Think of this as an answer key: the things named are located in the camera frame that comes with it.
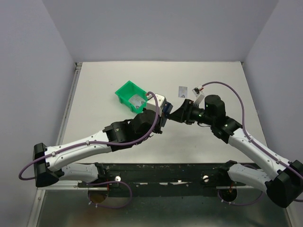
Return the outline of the blue leather card holder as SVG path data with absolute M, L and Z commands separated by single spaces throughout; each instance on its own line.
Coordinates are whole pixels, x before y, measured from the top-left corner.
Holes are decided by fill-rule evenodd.
M 173 105 L 172 105 L 170 102 L 166 101 L 165 104 L 164 104 L 164 106 L 163 106 L 163 108 L 162 108 L 162 113 L 163 113 L 163 115 L 164 115 L 165 117 L 166 117 L 166 116 L 169 116 L 169 114 L 170 114 L 172 108 L 173 108 Z

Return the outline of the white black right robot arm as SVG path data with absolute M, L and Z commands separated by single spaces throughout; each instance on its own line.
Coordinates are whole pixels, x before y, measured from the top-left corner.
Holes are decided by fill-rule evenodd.
M 225 103 L 218 95 L 205 98 L 205 107 L 199 108 L 192 100 L 185 99 L 180 108 L 168 115 L 179 123 L 202 123 L 210 126 L 213 135 L 249 157 L 260 170 L 249 169 L 230 161 L 218 173 L 223 185 L 240 182 L 266 193 L 274 204 L 288 207 L 303 192 L 303 164 L 276 154 L 254 140 L 244 126 L 226 115 Z

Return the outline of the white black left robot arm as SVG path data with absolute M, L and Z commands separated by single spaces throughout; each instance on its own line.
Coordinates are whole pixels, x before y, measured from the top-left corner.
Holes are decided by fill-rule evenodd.
M 114 122 L 87 138 L 58 146 L 34 145 L 33 160 L 36 187 L 47 187 L 60 180 L 80 180 L 101 186 L 105 175 L 95 164 L 78 161 L 98 154 L 139 145 L 151 133 L 161 134 L 166 123 L 165 114 L 145 109 L 133 119 Z

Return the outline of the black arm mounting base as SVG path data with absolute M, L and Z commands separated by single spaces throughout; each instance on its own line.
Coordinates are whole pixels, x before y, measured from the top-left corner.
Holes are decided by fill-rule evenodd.
M 226 163 L 201 164 L 114 164 L 96 163 L 98 178 L 90 185 L 78 183 L 90 191 L 105 188 L 110 197 L 171 197 L 217 195 L 217 189 L 229 190 L 233 183 Z

